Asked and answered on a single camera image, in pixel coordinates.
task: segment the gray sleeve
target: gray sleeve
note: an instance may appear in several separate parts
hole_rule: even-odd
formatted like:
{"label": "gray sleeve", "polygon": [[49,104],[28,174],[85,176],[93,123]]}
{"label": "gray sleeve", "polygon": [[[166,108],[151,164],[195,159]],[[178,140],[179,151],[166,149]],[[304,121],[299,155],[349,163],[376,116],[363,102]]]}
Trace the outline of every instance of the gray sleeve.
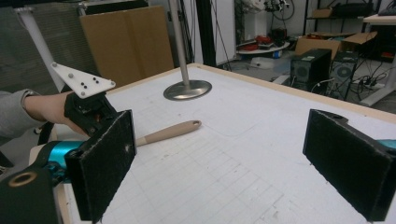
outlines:
{"label": "gray sleeve", "polygon": [[22,104],[29,90],[14,93],[0,91],[0,146],[23,135],[26,130],[39,127],[44,122],[32,119]]}

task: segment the white mounting plate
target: white mounting plate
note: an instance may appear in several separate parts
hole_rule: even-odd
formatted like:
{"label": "white mounting plate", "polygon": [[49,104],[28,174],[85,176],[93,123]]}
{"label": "white mounting plate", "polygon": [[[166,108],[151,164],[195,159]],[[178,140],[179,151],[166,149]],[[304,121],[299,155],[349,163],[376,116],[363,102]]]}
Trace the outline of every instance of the white mounting plate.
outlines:
{"label": "white mounting plate", "polygon": [[116,86],[116,83],[112,80],[81,72],[58,63],[52,63],[51,67],[81,99],[102,91],[108,91]]}

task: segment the white table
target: white table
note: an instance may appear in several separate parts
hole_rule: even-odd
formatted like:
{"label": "white table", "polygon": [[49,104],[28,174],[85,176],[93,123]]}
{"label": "white table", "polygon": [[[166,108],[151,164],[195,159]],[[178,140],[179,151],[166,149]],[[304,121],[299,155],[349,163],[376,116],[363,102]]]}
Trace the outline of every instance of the white table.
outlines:
{"label": "white table", "polygon": [[[363,19],[363,22],[369,22],[372,25],[396,25],[396,16],[378,16],[374,15]],[[372,106],[391,92],[396,90],[396,57],[393,58],[392,67],[387,77],[384,88],[379,89],[367,98],[361,101],[361,105]]]}
{"label": "white table", "polygon": [[[188,70],[212,91],[166,100],[181,80],[175,69],[107,95],[133,110],[136,138],[190,119],[203,125],[139,147],[102,223],[366,223],[303,154],[308,113],[344,116],[374,139],[396,139],[396,115],[200,64]],[[395,205],[385,223],[396,223]]]}

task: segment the gray floor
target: gray floor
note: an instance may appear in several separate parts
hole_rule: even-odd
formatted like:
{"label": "gray floor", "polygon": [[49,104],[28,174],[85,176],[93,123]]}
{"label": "gray floor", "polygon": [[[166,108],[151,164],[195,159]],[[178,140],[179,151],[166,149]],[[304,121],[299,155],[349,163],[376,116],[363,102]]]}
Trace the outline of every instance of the gray floor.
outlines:
{"label": "gray floor", "polygon": [[[290,58],[293,57],[293,51],[286,51],[279,59],[270,59],[270,58],[260,58],[259,56],[255,56],[255,59],[241,59],[230,62],[231,70],[237,74],[241,74],[248,77],[255,77],[258,79],[266,80],[266,81],[274,81],[280,76],[289,75],[290,74]],[[263,63],[261,66],[257,66],[255,62]],[[389,73],[389,69],[391,68],[391,63],[381,63],[375,60],[360,60],[358,64],[361,63],[361,66],[355,71],[353,80],[355,83],[351,84],[350,91],[347,94],[347,101],[352,104],[359,104],[360,101],[370,94],[373,94],[378,88],[383,86],[386,82],[386,78],[378,79],[378,84],[367,88],[359,87],[358,92],[358,84],[357,82],[360,78],[365,76],[370,76],[375,70],[375,74],[373,77],[384,77]],[[386,111],[392,114],[396,114],[396,91],[389,94],[387,97],[383,98],[381,101],[377,102],[371,108],[375,108],[378,110]]]}

